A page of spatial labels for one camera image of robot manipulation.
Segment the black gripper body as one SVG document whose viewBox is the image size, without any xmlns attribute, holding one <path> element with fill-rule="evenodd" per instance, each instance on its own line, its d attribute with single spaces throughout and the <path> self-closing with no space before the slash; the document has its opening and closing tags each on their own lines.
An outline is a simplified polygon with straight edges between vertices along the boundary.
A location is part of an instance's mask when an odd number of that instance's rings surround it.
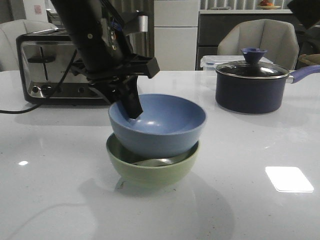
<svg viewBox="0 0 320 240">
<path fill-rule="evenodd" d="M 153 78 L 160 71 L 155 57 L 130 53 L 127 56 L 113 56 L 108 53 L 81 54 L 71 64 L 74 75 L 82 75 L 88 84 L 115 85 L 130 77 L 146 76 Z"/>
</svg>

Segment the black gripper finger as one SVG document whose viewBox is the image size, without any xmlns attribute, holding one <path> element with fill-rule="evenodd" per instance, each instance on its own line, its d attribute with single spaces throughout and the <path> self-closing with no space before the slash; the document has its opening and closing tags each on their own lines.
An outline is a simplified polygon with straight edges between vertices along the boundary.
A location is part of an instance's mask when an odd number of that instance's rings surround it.
<svg viewBox="0 0 320 240">
<path fill-rule="evenodd" d="M 106 83 L 90 83 L 88 87 L 108 104 L 118 101 L 116 89 Z"/>
<path fill-rule="evenodd" d="M 118 86 L 119 99 L 131 119 L 136 119 L 143 112 L 138 94 L 137 80 L 138 77 L 136 75 L 129 76 L 124 81 L 121 81 Z"/>
</svg>

